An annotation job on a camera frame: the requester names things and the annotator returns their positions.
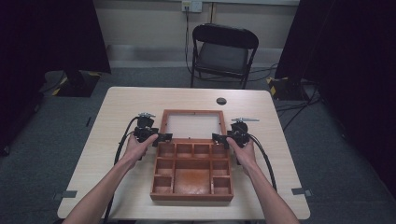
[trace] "forearm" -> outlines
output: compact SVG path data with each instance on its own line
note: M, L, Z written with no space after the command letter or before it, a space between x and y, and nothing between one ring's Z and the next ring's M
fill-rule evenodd
M247 172L267 223L299 223L297 217L277 194L257 164L248 167Z
M128 170L128 163L120 160L73 208L64 223L99 223L111 197Z

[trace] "brown wooden organizer box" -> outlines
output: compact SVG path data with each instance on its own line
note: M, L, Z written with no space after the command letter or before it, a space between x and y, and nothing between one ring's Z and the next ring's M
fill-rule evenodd
M222 111L164 110L160 132L166 132L169 115L217 115L225 134ZM233 198L229 149L212 139L174 138L159 143L151 199L165 201L230 201Z

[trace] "chair backrest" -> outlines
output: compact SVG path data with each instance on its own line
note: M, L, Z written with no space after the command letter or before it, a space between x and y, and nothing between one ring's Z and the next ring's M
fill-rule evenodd
M259 46L259 38L249 30L214 23L205 23L195 27L192 31L192 39L194 45L198 40L240 49L256 49Z

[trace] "human arm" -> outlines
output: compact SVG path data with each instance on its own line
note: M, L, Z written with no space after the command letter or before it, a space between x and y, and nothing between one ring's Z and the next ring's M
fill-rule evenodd
M256 162L253 141L250 139L244 148L239 147L235 141L228 137L227 142L233 148L236 158L241 163L245 174L250 178L257 197L259 198L265 221L268 224L299 223L297 217L289 206L274 190L262 169Z
M99 223L114 192L129 170L145 155L148 146L158 137L157 134L149 137L145 142L138 143L131 135L122 158L111 170L85 195L73 208L64 223Z

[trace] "wooden table top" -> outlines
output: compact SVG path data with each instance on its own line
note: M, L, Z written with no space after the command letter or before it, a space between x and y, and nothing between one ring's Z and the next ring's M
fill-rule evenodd
M225 98L227 104L217 104L219 97ZM66 217L111 169L119 141L130 120L141 112L149 112L156 115L152 127L160 128L165 109L222 110L227 130L231 130L231 119L259 119L260 121L247 123L248 132L259 139L269 157L279 195L297 218L309 218L310 211L305 196L293 195L291 191L300 188L301 183L269 92L134 87L113 87L108 90L67 188L76 190L77 195L75 198L63 198L58 210L60 218ZM257 162L270 179L265 160L255 147ZM121 181L115 193L110 218L264 219L250 180L243 173L242 167L236 164L232 150L233 199L230 202L152 201L149 193L155 153L156 148L149 147L143 160Z

